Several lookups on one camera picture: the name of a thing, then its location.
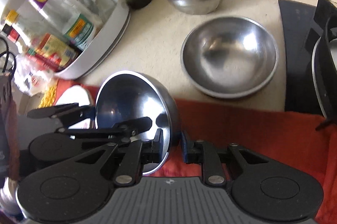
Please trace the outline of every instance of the barcode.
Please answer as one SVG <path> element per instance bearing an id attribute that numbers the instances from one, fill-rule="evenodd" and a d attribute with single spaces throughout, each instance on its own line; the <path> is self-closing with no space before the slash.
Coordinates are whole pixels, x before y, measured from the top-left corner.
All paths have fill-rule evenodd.
<path id="1" fill-rule="evenodd" d="M 75 58 L 75 52 L 74 51 L 66 50 L 64 54 L 68 58 Z"/>

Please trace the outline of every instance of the ribbed gray surface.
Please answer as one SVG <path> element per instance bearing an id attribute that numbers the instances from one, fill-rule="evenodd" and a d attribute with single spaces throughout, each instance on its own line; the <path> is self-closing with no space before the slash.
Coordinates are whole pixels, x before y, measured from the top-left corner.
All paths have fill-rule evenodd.
<path id="1" fill-rule="evenodd" d="M 98 213 L 77 224 L 262 224 L 240 211 L 223 189 L 198 177 L 143 177 L 115 191 Z M 302 222 L 315 224 L 313 220 Z"/>

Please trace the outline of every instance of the metal screw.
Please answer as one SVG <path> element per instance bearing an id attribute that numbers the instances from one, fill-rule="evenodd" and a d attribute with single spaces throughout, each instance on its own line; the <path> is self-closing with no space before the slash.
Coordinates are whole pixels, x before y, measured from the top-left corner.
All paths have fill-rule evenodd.
<path id="1" fill-rule="evenodd" d="M 208 178 L 208 181 L 212 184 L 221 184 L 225 181 L 225 178 L 220 175 L 212 175 Z"/>
<path id="2" fill-rule="evenodd" d="M 116 177 L 115 181 L 119 184 L 127 184 L 132 181 L 132 177 L 129 175 L 119 175 Z"/>
<path id="3" fill-rule="evenodd" d="M 127 137 L 123 137 L 123 138 L 121 139 L 121 141 L 122 141 L 123 143 L 128 143 L 128 142 L 130 142 L 130 139 L 127 138 Z"/>

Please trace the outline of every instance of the beige countertop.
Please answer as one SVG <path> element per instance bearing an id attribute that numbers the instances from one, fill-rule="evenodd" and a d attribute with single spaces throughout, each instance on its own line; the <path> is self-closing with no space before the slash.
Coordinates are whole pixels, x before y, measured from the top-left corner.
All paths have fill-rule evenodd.
<path id="1" fill-rule="evenodd" d="M 294 1 L 317 4 L 317 0 Z M 274 77 L 266 87 L 249 97 L 236 100 L 211 98 L 198 91 L 181 68 L 180 50 L 188 33 L 202 22 L 219 16 L 250 18 L 265 27 L 278 44 L 280 61 Z M 224 0 L 215 12 L 202 16 L 181 13 L 167 0 L 153 0 L 147 7 L 132 12 L 119 44 L 99 67 L 80 81 L 101 85 L 109 75 L 120 70 L 133 70 L 156 78 L 174 98 L 282 111 L 286 62 L 278 0 Z"/>

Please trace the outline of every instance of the plastic bag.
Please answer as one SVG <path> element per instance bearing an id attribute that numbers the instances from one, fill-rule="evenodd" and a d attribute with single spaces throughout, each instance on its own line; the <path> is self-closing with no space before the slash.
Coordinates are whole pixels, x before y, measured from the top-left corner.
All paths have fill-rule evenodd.
<path id="1" fill-rule="evenodd" d="M 14 83 L 23 93 L 34 96 L 44 93 L 53 84 L 53 71 L 19 54 L 16 56 Z"/>

